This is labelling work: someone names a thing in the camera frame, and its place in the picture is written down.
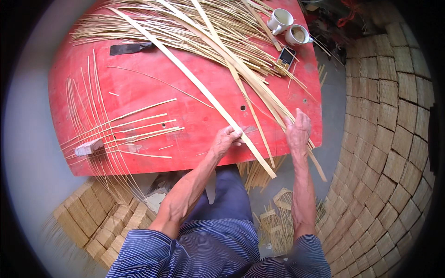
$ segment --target blue pants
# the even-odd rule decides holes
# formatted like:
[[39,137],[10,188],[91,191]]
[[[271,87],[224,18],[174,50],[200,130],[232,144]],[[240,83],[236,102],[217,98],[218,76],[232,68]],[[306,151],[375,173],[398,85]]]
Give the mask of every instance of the blue pants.
[[215,170],[215,201],[210,205],[204,190],[186,221],[235,218],[253,223],[249,196],[236,164],[218,166]]

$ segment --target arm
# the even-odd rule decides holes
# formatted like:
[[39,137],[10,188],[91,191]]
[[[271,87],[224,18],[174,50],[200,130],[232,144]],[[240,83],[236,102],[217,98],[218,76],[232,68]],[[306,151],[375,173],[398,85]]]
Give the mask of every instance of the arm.
[[234,131],[231,126],[218,131],[204,160],[183,176],[162,201],[158,215],[148,227],[149,230],[162,232],[172,239],[178,236],[179,227],[201,197],[216,165],[231,145],[241,145],[241,134],[242,131]]
[[311,120],[297,108],[295,123],[285,118],[286,140],[294,163],[292,219],[294,240],[305,234],[315,235],[315,192],[307,164],[307,141],[311,132]]

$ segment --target elderly man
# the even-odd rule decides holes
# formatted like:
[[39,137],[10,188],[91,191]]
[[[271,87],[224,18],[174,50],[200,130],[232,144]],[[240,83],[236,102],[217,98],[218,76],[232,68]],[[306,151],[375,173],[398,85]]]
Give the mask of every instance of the elderly man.
[[[315,236],[315,193],[307,165],[311,120],[297,109],[295,123],[284,119],[295,170],[292,218],[294,246],[288,260],[259,259],[249,197],[235,164],[216,165],[241,131],[218,131],[196,169],[182,177],[161,203],[148,230],[128,232],[107,277],[330,277]],[[216,170],[212,205],[206,182]]]

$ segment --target mug handle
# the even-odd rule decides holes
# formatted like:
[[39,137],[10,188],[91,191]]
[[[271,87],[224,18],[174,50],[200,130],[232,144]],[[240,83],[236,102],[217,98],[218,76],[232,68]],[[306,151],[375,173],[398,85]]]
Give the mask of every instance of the mug handle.
[[276,36],[281,31],[281,25],[278,25],[275,30],[272,31],[272,35]]

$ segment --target shirt sleeve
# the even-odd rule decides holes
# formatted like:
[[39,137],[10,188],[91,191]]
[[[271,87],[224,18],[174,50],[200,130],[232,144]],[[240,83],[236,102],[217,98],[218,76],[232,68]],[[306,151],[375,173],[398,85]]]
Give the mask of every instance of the shirt sleeve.
[[158,231],[129,231],[106,278],[159,277],[168,273],[176,242]]
[[287,263],[294,277],[331,277],[321,242],[313,234],[306,234],[295,241]]

